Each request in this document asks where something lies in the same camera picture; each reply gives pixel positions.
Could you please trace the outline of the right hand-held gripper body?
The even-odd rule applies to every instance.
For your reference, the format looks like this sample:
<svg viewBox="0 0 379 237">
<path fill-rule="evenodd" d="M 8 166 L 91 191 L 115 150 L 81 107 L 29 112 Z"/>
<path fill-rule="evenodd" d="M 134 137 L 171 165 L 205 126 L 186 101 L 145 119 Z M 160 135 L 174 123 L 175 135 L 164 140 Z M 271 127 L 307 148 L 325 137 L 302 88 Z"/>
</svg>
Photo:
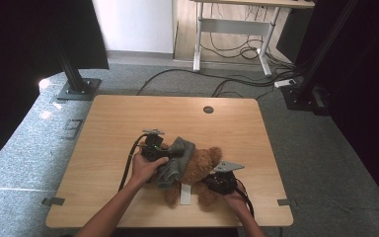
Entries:
<svg viewBox="0 0 379 237">
<path fill-rule="evenodd" d="M 233 193 L 237 189 L 235 170 L 244 169 L 241 164 L 221 161 L 210 175 L 210 188 L 222 195 Z"/>
</svg>

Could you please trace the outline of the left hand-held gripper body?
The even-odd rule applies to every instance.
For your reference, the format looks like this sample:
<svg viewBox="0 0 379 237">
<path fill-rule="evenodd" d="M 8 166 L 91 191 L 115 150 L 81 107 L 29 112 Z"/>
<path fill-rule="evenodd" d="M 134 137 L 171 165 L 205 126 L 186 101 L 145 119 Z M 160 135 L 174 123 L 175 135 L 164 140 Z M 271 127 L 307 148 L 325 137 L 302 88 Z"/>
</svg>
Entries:
<svg viewBox="0 0 379 237">
<path fill-rule="evenodd" d="M 144 141 L 144 145 L 142 146 L 141 155 L 151 162 L 154 162 L 159 158 L 169 156 L 168 149 L 161 147 L 163 142 L 161 134 L 162 131 L 158 129 L 144 130 L 144 136 L 146 139 Z"/>
</svg>

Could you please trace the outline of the grey terry cloth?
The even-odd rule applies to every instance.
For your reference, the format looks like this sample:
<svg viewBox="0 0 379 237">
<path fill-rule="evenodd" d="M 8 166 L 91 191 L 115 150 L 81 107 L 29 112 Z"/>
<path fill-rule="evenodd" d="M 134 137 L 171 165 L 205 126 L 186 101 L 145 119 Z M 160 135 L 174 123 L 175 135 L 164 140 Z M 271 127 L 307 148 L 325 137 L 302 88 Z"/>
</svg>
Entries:
<svg viewBox="0 0 379 237">
<path fill-rule="evenodd" d="M 186 166 L 190 160 L 195 145 L 181 137 L 177 137 L 169 148 L 181 148 L 182 156 L 170 158 L 168 163 L 157 169 L 157 188 L 169 190 L 174 181 L 179 181 L 185 173 Z"/>
</svg>

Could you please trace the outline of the brown teddy bear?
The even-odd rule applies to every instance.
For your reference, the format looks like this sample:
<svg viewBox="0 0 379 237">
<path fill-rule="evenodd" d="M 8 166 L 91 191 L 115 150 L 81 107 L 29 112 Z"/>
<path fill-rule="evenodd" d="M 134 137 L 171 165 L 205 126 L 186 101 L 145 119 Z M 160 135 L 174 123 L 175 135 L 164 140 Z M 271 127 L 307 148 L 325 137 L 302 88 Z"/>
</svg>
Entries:
<svg viewBox="0 0 379 237">
<path fill-rule="evenodd" d="M 170 146 L 162 144 L 161 147 L 168 149 Z M 178 204 L 183 185 L 191 186 L 194 189 L 200 206 L 208 208 L 214 205 L 218 201 L 218 194 L 210 190 L 202 180 L 213 171 L 221 159 L 222 150 L 220 147 L 195 148 L 182 178 L 179 181 L 174 181 L 169 190 L 162 190 L 167 206 L 174 208 Z"/>
</svg>

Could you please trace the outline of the person's right hand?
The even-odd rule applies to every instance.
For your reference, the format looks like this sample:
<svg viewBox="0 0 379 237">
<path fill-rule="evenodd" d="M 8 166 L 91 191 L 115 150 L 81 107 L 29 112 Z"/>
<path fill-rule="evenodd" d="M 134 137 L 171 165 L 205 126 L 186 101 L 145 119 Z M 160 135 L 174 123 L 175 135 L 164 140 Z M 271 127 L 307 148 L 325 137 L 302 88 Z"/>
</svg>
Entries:
<svg viewBox="0 0 379 237">
<path fill-rule="evenodd" d="M 233 192 L 232 194 L 223 197 L 230 209 L 237 215 L 248 215 L 250 216 L 250 210 L 245 199 L 238 193 Z"/>
</svg>

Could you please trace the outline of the person's left hand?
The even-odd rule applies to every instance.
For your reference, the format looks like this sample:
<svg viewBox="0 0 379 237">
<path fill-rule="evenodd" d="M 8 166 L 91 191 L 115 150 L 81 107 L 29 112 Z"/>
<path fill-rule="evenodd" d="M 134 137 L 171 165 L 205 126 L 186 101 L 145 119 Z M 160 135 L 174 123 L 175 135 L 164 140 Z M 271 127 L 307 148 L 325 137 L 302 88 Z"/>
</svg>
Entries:
<svg viewBox="0 0 379 237">
<path fill-rule="evenodd" d="M 157 169 L 167 164 L 168 157 L 159 158 L 156 161 L 148 161 L 141 154 L 135 154 L 132 159 L 132 174 L 129 183 L 137 188 L 141 188 L 157 172 Z"/>
</svg>

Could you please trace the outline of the white power strip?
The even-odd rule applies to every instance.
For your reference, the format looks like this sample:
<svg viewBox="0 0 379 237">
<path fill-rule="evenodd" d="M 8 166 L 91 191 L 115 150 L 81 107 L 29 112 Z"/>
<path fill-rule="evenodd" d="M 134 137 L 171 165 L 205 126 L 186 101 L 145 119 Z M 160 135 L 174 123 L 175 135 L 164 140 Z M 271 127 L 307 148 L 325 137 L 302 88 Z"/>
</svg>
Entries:
<svg viewBox="0 0 379 237">
<path fill-rule="evenodd" d="M 286 80 L 274 82 L 274 87 L 280 88 L 280 87 L 285 87 L 285 86 L 292 86 L 295 84 L 296 84 L 296 81 L 294 79 L 286 79 Z"/>
</svg>

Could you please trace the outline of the slanted black metal stand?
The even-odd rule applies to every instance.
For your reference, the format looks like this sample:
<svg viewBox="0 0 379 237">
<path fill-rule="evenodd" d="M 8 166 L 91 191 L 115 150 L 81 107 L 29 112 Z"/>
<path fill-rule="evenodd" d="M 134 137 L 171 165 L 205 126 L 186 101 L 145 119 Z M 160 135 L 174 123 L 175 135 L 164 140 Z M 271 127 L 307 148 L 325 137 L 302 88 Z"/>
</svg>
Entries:
<svg viewBox="0 0 379 237">
<path fill-rule="evenodd" d="M 345 0 L 345 5 L 336 20 L 333 28 L 329 31 L 328 36 L 317 50 L 317 54 L 312 60 L 309 70 L 303 77 L 300 86 L 282 87 L 286 107 L 292 111 L 312 112 L 316 116 L 326 117 L 329 112 L 325 101 L 322 99 L 327 92 L 322 89 L 316 89 L 318 83 L 318 69 L 323 66 L 324 59 L 328 56 L 329 51 L 339 36 L 344 24 L 353 12 L 358 0 Z"/>
</svg>

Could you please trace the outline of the black curtain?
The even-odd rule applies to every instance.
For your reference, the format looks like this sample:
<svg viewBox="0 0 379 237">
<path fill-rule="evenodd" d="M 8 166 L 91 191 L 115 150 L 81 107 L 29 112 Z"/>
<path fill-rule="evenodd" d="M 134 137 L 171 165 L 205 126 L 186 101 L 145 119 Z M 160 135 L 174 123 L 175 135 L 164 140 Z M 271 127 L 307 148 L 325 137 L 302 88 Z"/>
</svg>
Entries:
<svg viewBox="0 0 379 237">
<path fill-rule="evenodd" d="M 345 0 L 316 2 L 296 64 L 309 70 Z M 318 69 L 329 116 L 379 187 L 379 0 L 358 0 Z"/>
<path fill-rule="evenodd" d="M 0 150 L 23 121 L 42 78 L 63 71 L 107 69 L 93 0 L 0 0 Z"/>
</svg>

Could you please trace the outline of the grey table edge bracket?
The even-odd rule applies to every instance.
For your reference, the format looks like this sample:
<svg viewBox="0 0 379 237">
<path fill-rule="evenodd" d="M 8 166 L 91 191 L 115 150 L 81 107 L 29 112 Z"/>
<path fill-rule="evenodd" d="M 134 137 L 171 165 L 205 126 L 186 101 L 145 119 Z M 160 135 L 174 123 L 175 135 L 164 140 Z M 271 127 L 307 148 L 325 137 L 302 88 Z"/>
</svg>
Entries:
<svg viewBox="0 0 379 237">
<path fill-rule="evenodd" d="M 285 205 L 289 205 L 289 206 L 291 206 L 291 207 L 298 206 L 296 200 L 290 200 L 290 199 L 288 199 L 288 198 L 278 199 L 278 200 L 277 200 L 277 203 L 278 203 L 279 206 L 285 206 Z"/>
<path fill-rule="evenodd" d="M 63 205 L 65 202 L 65 199 L 64 198 L 61 198 L 61 197 L 51 197 L 51 198 L 47 198 L 45 197 L 43 200 L 42 200 L 42 204 L 43 205 L 46 205 L 46 206 L 52 206 L 52 205 Z"/>
</svg>

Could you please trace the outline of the black stand with base plate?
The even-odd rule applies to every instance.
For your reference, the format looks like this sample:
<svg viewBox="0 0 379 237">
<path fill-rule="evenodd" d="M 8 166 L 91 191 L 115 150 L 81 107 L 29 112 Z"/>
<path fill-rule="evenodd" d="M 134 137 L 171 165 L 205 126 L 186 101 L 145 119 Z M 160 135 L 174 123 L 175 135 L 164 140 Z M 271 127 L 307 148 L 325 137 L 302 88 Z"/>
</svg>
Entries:
<svg viewBox="0 0 379 237">
<path fill-rule="evenodd" d="M 67 78 L 67 82 L 56 96 L 56 99 L 64 101 L 92 101 L 101 84 L 101 79 L 83 78 L 59 42 L 56 44 L 56 48 L 59 63 Z"/>
</svg>

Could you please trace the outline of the white desk frame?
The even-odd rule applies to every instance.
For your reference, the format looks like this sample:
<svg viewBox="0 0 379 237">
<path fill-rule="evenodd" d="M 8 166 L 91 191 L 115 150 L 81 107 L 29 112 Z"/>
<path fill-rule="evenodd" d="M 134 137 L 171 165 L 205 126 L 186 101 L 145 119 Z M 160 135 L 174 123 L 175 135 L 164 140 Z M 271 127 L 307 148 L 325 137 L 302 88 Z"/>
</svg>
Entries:
<svg viewBox="0 0 379 237">
<path fill-rule="evenodd" d="M 230 35 L 249 35 L 249 36 L 262 36 L 264 38 L 263 45 L 258 50 L 259 60 L 266 77 L 271 76 L 265 52 L 269 45 L 271 36 L 273 34 L 276 20 L 279 16 L 281 8 L 288 9 L 313 9 L 315 3 L 312 0 L 191 0 L 199 5 L 196 20 L 196 44 L 193 55 L 192 69 L 194 71 L 200 70 L 201 58 L 201 34 L 202 33 L 218 33 Z M 274 12 L 269 22 L 250 22 L 250 21 L 237 21 L 237 20 L 219 20 L 203 17 L 203 5 L 205 3 L 213 4 L 230 4 L 230 5 L 244 5 L 244 6 L 264 6 L 273 7 Z"/>
</svg>

